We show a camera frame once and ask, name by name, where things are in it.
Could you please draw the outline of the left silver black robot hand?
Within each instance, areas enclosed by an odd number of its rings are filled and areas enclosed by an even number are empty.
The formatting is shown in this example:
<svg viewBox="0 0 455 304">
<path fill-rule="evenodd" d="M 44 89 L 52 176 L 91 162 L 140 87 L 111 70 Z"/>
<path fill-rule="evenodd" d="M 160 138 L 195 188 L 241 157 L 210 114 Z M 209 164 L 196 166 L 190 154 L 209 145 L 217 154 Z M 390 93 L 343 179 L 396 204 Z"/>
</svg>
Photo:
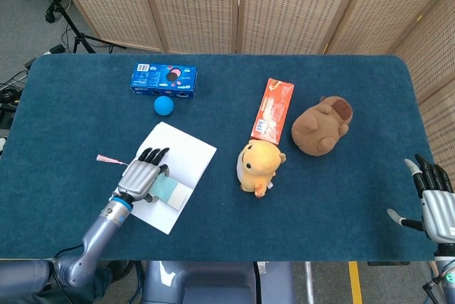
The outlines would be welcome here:
<svg viewBox="0 0 455 304">
<path fill-rule="evenodd" d="M 149 191 L 156 179 L 164 174 L 169 176 L 169 167 L 161 164 L 164 156 L 170 148 L 146 148 L 139 157 L 129 164 L 117 189 L 119 199 L 133 206 L 135 202 L 146 200 L 152 201 Z"/>
</svg>

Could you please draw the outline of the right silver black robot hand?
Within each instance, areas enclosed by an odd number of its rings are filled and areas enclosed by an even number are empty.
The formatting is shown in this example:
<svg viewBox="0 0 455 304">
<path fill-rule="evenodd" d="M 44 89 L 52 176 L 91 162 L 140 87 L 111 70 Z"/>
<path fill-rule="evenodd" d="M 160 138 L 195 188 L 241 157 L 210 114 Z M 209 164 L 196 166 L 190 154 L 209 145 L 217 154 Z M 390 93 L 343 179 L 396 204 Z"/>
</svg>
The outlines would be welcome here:
<svg viewBox="0 0 455 304">
<path fill-rule="evenodd" d="M 422 206 L 420 221 L 407 219 L 393 209 L 388 216 L 398 225 L 424 232 L 436 244 L 454 243 L 454 188 L 448 173 L 437 164 L 431 164 L 421 155 L 416 161 L 405 159 L 417 196 Z"/>
</svg>

